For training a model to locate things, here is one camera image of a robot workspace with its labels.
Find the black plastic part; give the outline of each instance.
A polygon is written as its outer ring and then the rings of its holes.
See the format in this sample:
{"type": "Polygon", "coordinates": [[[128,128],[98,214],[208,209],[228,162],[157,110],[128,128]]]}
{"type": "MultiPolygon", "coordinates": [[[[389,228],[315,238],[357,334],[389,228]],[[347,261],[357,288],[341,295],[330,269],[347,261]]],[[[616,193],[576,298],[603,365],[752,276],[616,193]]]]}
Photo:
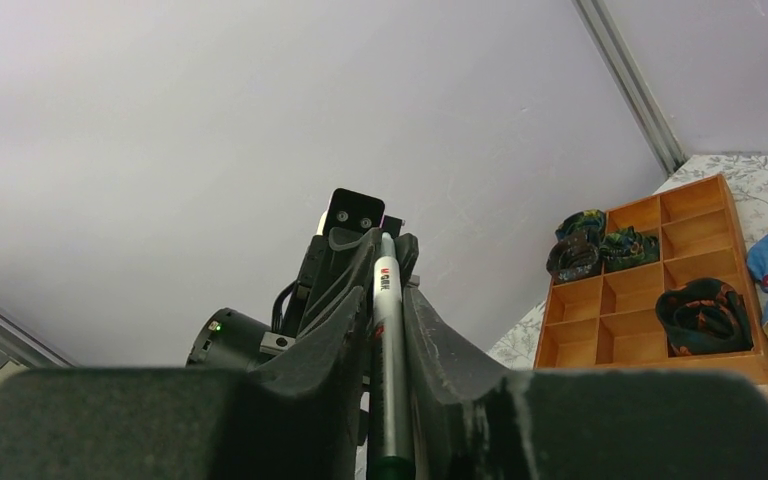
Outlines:
{"type": "Polygon", "coordinates": [[[381,225],[384,208],[384,201],[379,198],[338,188],[331,194],[322,234],[327,237],[332,228],[340,227],[362,235],[370,228],[381,225]],[[345,220],[340,218],[341,213],[346,215],[345,220]]]}
{"type": "Polygon", "coordinates": [[[248,315],[223,308],[210,317],[196,336],[187,366],[254,370],[272,358],[260,353],[260,342],[268,331],[268,326],[248,315]],[[211,325],[219,329],[211,330],[211,325]]]}
{"type": "Polygon", "coordinates": [[[304,260],[302,260],[302,267],[299,269],[297,279],[296,296],[300,300],[307,300],[307,295],[311,287],[313,287],[314,280],[316,280],[316,272],[319,270],[319,265],[322,263],[327,248],[328,240],[322,235],[315,235],[310,240],[310,245],[307,247],[304,260]]]}
{"type": "Polygon", "coordinates": [[[768,478],[768,402],[741,376],[511,372],[416,288],[405,330],[426,478],[768,478]]]}
{"type": "Polygon", "coordinates": [[[31,370],[0,387],[0,479],[349,479],[364,289],[252,372],[31,370]]]}
{"type": "Polygon", "coordinates": [[[272,304],[272,322],[270,330],[272,330],[273,333],[281,332],[281,329],[283,328],[282,326],[284,325],[284,302],[287,300],[287,297],[297,290],[297,287],[298,284],[296,282],[287,285],[284,290],[281,290],[281,293],[278,294],[278,297],[272,304]]]}
{"type": "MultiPolygon", "coordinates": [[[[381,230],[372,228],[362,236],[342,228],[334,228],[328,236],[328,248],[316,275],[313,289],[293,335],[301,337],[328,317],[334,298],[345,288],[360,286],[367,289],[372,282],[372,268],[381,245],[381,230]]],[[[396,254],[403,278],[410,278],[419,256],[419,242],[411,234],[396,239],[396,254]]],[[[293,332],[290,319],[285,318],[287,332],[293,332]]]]}
{"type": "Polygon", "coordinates": [[[404,224],[405,221],[401,218],[384,215],[384,220],[381,221],[381,230],[389,233],[391,237],[396,238],[401,235],[404,224]]]}

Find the black cable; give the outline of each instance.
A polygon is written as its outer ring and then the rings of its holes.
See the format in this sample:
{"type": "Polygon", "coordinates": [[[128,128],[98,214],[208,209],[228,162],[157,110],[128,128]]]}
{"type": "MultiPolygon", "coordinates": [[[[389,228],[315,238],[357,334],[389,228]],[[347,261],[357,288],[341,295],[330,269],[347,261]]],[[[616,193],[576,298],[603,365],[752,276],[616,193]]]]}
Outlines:
{"type": "Polygon", "coordinates": [[[278,298],[275,299],[275,303],[272,304],[272,333],[281,333],[281,327],[283,326],[281,324],[284,323],[284,301],[293,293],[295,287],[295,281],[287,285],[287,288],[281,290],[278,298]]]}

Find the wooden tray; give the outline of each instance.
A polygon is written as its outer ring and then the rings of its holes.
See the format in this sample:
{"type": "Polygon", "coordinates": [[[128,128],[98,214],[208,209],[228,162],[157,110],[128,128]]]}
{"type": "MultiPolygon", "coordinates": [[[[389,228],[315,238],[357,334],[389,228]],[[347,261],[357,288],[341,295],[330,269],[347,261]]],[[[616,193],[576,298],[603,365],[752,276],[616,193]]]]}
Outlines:
{"type": "Polygon", "coordinates": [[[535,368],[717,368],[768,383],[768,341],[734,199],[722,175],[607,212],[608,233],[621,227],[657,235],[657,263],[552,284],[535,368]],[[655,301],[700,277],[718,278],[743,296],[751,351],[676,357],[655,316],[655,301]]]}

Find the patterned tablecloth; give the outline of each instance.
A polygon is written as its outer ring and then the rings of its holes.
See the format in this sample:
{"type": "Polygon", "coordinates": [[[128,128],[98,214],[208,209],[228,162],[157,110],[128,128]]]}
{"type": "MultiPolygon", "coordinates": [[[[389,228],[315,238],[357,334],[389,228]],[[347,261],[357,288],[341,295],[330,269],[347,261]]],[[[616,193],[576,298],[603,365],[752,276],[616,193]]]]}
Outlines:
{"type": "MultiPolygon", "coordinates": [[[[728,180],[743,227],[747,250],[768,234],[768,156],[697,155],[692,157],[658,192],[722,173],[728,180]]],[[[762,307],[768,295],[759,289],[762,307]]],[[[516,369],[534,365],[545,302],[536,306],[488,352],[500,363],[516,369]]]]}

